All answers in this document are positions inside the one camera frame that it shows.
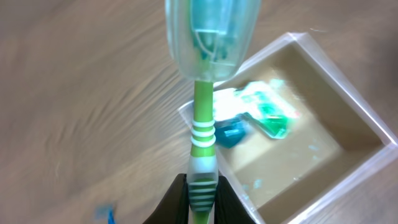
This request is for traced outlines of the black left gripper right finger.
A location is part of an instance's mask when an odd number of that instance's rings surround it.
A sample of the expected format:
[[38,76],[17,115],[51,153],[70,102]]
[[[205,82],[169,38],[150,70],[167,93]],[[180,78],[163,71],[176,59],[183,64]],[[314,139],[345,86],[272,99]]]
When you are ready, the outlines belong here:
[[219,176],[214,224],[255,224],[225,176]]

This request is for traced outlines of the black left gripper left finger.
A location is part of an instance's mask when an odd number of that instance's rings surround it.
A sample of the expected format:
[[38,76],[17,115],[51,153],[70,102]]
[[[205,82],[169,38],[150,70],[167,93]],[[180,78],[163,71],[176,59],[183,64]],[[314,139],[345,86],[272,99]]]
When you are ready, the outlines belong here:
[[188,224],[189,200],[186,174],[178,174],[144,224]]

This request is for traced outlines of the blue disposable razor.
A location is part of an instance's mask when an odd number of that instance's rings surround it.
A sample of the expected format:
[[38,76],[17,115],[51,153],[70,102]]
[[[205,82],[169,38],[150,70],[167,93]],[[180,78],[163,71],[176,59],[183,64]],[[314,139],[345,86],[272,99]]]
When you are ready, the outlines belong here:
[[116,220],[114,218],[114,205],[106,204],[100,205],[95,209],[95,219],[96,220],[107,220],[107,224],[116,224]]

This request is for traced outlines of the green soap package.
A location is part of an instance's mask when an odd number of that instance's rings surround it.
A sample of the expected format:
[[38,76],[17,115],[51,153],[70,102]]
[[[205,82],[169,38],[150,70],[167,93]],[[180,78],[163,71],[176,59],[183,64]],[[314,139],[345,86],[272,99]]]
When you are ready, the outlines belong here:
[[213,93],[215,122],[240,116],[249,126],[259,128],[271,139],[283,139],[300,113],[288,104],[271,85],[263,81],[242,88],[226,88]]

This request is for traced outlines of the green toothbrush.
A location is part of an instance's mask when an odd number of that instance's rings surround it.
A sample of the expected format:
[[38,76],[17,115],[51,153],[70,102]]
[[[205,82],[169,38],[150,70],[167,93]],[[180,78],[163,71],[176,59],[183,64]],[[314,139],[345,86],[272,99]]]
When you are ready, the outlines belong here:
[[210,221],[218,186],[213,89],[235,76],[257,21],[260,0],[166,0],[170,55],[194,81],[191,149],[187,172],[193,222]]

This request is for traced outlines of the blue mouthwash bottle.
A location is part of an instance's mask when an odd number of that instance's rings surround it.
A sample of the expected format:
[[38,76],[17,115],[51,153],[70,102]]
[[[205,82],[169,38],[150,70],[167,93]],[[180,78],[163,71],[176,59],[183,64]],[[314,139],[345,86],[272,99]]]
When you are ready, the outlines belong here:
[[238,145],[247,135],[245,122],[240,116],[215,123],[216,143],[224,148]]

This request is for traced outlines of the white cardboard box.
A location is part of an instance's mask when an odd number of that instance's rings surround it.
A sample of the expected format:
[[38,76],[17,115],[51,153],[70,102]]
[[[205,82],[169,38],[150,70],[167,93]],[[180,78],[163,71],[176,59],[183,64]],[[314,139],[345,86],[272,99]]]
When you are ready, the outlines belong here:
[[256,223],[302,223],[397,158],[397,138],[307,33],[287,33],[215,91],[263,81],[300,116],[283,139],[249,126],[218,167]]

